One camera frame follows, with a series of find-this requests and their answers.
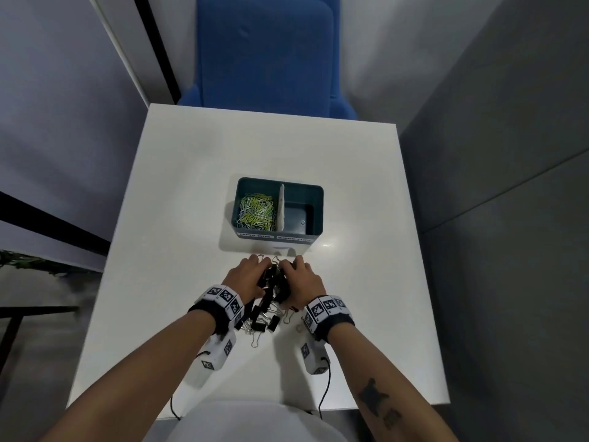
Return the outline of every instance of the tattoo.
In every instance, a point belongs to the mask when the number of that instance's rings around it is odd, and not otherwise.
[[[401,413],[396,409],[389,408],[382,420],[385,421],[387,430],[390,430],[401,419]]]
[[[389,394],[383,394],[375,388],[376,380],[371,378],[368,380],[368,385],[358,394],[358,398],[362,400],[370,412],[378,417],[378,404],[384,399],[388,398]]]

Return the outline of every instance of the wristband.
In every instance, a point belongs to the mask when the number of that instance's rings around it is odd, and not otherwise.
[[[317,341],[325,342],[328,342],[329,331],[336,324],[349,322],[355,325],[342,298],[332,295],[317,297],[309,302],[305,307],[303,322]]]
[[[209,312],[215,319],[215,334],[224,335],[243,317],[243,303],[239,295],[226,285],[213,285],[188,309]]]

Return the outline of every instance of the pile of paper clips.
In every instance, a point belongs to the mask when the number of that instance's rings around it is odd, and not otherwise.
[[[236,330],[242,329],[246,334],[252,336],[253,348],[259,346],[261,334],[266,330],[274,332],[283,318],[283,322],[289,324],[296,313],[294,310],[282,311],[280,308],[280,303],[291,295],[291,289],[284,273],[278,267],[280,259],[275,256],[272,262],[272,266],[262,274],[258,282],[258,286],[266,294],[262,297],[260,304],[254,305],[254,301],[246,304],[244,318],[235,327]]]
[[[238,228],[273,231],[276,229],[274,200],[264,194],[246,194],[239,204]]]

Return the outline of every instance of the white table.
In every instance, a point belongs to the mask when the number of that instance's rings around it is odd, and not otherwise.
[[[228,216],[243,176],[321,185],[323,234],[310,247],[238,238]],[[395,126],[152,104],[70,403],[250,252],[304,253],[421,394],[432,404],[449,401]],[[174,409],[185,414],[207,397],[316,409],[328,376],[306,374],[298,322],[262,334],[255,349],[239,332],[210,378],[194,363]],[[332,383],[321,408],[355,408],[328,351]],[[159,417],[171,417],[169,406]]]

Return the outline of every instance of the blue upholstery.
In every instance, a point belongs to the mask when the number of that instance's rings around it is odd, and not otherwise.
[[[197,3],[197,79],[179,105],[356,118],[339,92],[339,0]]]

